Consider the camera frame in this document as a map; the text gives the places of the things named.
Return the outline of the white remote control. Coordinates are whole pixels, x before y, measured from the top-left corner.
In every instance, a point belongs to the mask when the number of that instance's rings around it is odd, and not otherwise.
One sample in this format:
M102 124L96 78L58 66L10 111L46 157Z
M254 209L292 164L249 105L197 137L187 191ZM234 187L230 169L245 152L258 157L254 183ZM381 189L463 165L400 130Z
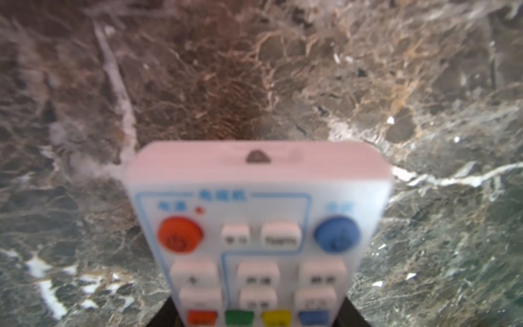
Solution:
M394 176L363 142L156 141L123 184L185 326L332 326Z

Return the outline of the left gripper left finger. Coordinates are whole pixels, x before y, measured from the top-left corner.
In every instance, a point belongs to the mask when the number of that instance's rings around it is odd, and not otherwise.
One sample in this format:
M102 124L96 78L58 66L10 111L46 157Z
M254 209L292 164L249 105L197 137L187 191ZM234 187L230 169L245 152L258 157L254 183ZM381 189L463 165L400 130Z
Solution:
M174 301L169 297L146 327L184 327Z

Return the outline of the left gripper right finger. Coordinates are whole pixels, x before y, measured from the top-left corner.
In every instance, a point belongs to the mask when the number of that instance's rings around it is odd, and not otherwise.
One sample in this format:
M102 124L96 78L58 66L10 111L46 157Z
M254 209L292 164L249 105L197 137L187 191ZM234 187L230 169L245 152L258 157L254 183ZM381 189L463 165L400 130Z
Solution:
M364 319L351 301L345 297L332 323L332 327L371 327L371 325Z

